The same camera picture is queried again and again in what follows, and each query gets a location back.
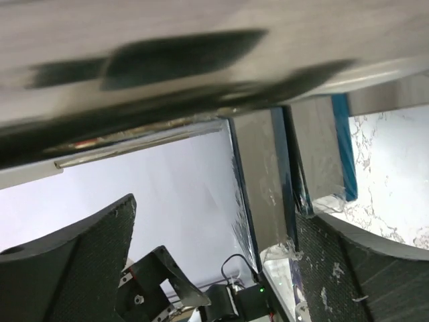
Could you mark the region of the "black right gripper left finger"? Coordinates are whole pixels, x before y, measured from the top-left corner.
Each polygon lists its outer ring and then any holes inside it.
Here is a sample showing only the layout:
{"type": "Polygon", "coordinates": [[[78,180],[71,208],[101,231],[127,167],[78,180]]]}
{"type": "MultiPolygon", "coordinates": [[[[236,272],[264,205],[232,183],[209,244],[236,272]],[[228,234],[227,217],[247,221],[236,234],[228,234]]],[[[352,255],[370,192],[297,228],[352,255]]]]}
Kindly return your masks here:
{"type": "Polygon", "coordinates": [[[1,252],[2,321],[121,321],[115,310],[137,203],[132,194],[1,252]]]}

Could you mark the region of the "purple Robinson Crusoe book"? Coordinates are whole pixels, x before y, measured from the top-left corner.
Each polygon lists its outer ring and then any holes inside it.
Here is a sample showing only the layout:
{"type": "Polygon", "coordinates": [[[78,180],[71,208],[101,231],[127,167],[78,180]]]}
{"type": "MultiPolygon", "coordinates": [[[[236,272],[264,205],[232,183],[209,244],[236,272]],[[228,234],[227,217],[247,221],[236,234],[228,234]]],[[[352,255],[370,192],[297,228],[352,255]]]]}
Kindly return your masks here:
{"type": "Polygon", "coordinates": [[[260,253],[263,272],[290,321],[311,321],[299,268],[302,257],[289,244],[275,244],[260,253]]]}

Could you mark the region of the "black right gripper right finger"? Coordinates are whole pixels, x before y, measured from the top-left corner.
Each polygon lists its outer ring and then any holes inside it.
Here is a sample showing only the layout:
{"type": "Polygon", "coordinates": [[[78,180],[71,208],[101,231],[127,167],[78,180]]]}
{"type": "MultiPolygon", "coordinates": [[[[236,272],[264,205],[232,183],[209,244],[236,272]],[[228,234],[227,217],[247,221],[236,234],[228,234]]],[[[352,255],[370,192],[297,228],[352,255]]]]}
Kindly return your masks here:
{"type": "Polygon", "coordinates": [[[428,250],[327,214],[296,226],[312,321],[428,320],[428,250]]]}

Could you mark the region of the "teal ocean cover book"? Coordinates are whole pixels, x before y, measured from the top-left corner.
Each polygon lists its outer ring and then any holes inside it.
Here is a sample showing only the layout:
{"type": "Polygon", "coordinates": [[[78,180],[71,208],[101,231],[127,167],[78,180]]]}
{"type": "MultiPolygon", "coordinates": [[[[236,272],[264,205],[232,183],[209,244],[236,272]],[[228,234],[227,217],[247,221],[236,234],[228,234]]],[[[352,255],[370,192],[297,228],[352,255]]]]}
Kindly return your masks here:
{"type": "Polygon", "coordinates": [[[346,94],[294,102],[284,108],[298,211],[341,212],[358,197],[346,94]]]}

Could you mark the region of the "dark blue cover book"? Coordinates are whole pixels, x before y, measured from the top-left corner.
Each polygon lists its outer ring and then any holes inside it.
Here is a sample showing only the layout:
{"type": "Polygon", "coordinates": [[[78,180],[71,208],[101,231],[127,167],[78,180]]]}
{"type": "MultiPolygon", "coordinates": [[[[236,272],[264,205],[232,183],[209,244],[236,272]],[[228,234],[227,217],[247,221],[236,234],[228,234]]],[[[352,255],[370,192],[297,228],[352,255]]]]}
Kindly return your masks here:
{"type": "Polygon", "coordinates": [[[233,230],[247,262],[260,272],[296,238],[284,111],[274,107],[235,117],[229,132],[239,205],[233,230]]]}

